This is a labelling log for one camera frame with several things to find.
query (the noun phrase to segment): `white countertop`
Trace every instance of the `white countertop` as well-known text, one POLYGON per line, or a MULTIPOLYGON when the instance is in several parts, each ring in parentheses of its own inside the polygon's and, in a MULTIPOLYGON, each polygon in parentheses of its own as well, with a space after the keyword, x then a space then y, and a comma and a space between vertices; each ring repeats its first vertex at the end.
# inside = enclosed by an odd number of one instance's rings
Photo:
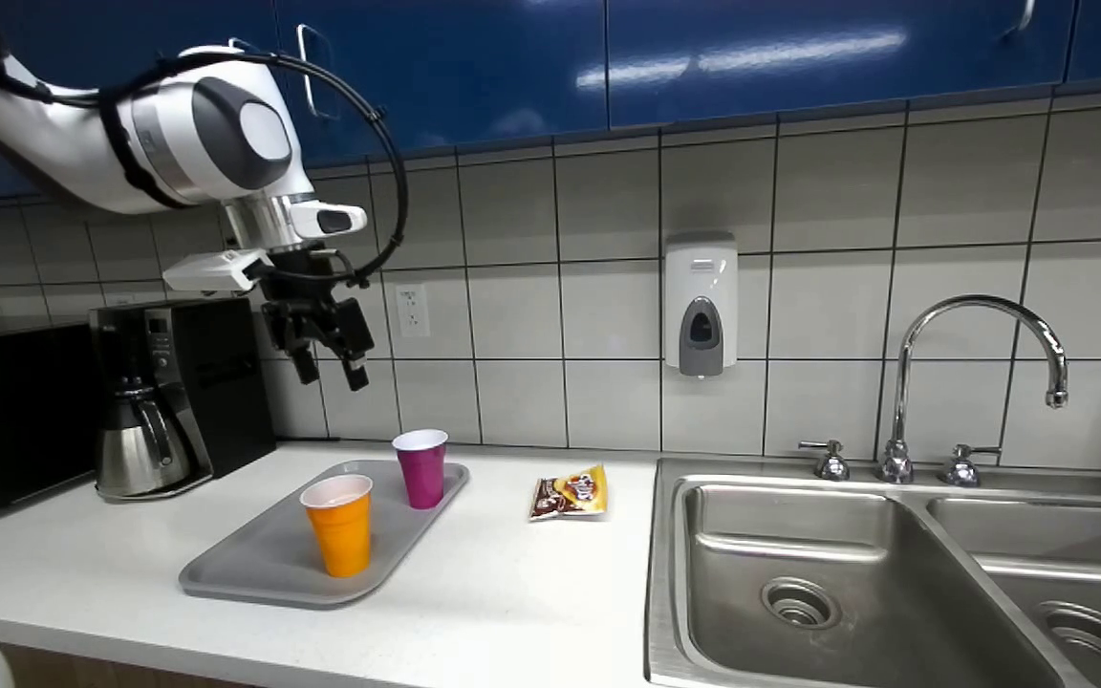
POLYGON ((654 461, 608 466, 608 518, 532 522, 535 478, 592 453, 469 453, 469 485, 366 598, 298 612, 184 597, 205 545, 370 445, 293 442, 158 504, 91 485, 0 518, 0 640, 242 682, 569 682, 641 680, 654 461))

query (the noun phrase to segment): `double sink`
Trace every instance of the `double sink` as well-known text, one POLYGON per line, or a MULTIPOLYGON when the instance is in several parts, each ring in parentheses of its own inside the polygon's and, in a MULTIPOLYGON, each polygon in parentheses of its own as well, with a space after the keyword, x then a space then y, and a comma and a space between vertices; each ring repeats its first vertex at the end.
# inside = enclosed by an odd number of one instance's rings
POLYGON ((1101 682, 1101 478, 657 466, 654 682, 1101 682))

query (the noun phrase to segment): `cable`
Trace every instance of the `cable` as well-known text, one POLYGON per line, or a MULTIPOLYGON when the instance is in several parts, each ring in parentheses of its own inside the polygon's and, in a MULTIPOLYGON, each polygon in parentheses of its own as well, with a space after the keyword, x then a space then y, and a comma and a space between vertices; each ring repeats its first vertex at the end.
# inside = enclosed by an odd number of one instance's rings
POLYGON ((398 194, 398 217, 394 217, 394 227, 391 227, 391 241, 385 247, 377 247, 362 266, 356 270, 346 270, 346 275, 302 275, 302 270, 277 270, 292 281, 366 281, 394 250, 398 245, 404 241, 404 217, 408 217, 408 180, 404 180, 404 160, 394 143, 394 132, 385 126, 385 118, 362 99, 362 91, 356 91, 346 75, 321 68, 318 61, 302 61, 293 54, 184 54, 184 57, 171 57, 171 61, 158 61, 153 68, 139 71, 133 78, 121 78, 114 89, 101 89, 97 94, 61 94, 47 82, 22 82, 17 75, 7 75, 0 68, 0 89, 5 91, 17 91, 22 99, 41 99, 41 101, 65 101, 65 105, 118 105, 121 99, 133 99, 140 94, 146 89, 168 78, 168 75, 179 75, 179 71, 193 71, 193 68, 205 68, 205 66, 225 66, 225 61, 250 61, 250 66, 267 66, 267 68, 292 68, 292 71, 302 71, 302 75, 315 75, 321 82, 329 82, 337 94, 346 94, 356 114, 366 123, 366 128, 376 132, 376 141, 384 143, 385 152, 385 164, 394 171, 394 194, 398 194))

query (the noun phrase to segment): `gray tray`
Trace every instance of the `gray tray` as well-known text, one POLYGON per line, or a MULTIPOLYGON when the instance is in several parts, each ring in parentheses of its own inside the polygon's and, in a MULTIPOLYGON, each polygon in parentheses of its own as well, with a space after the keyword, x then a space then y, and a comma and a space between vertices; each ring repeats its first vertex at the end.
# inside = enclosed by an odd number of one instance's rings
POLYGON ((179 569, 179 587, 193 597, 225 597, 292 606, 346 606, 370 597, 391 580, 402 556, 423 540, 440 512, 462 491, 469 471, 459 461, 442 466, 442 500, 436 509, 408 509, 398 461, 339 461, 329 472, 370 478, 370 566, 358 578, 321 574, 318 542, 298 504, 286 491, 265 515, 225 533, 217 545, 179 569))

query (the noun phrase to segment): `plastic cup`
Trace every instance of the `plastic cup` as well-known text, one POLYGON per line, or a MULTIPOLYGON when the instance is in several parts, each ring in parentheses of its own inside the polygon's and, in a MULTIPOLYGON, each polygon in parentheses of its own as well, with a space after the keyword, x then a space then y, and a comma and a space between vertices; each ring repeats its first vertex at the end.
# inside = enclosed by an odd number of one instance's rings
POLYGON ((404 500, 412 509, 436 509, 442 496, 442 442, 448 442, 448 433, 440 427, 416 427, 394 439, 402 482, 404 482, 404 500))
POLYGON ((321 569, 329 578, 358 578, 370 560, 370 478, 334 472, 298 491, 315 522, 321 569))

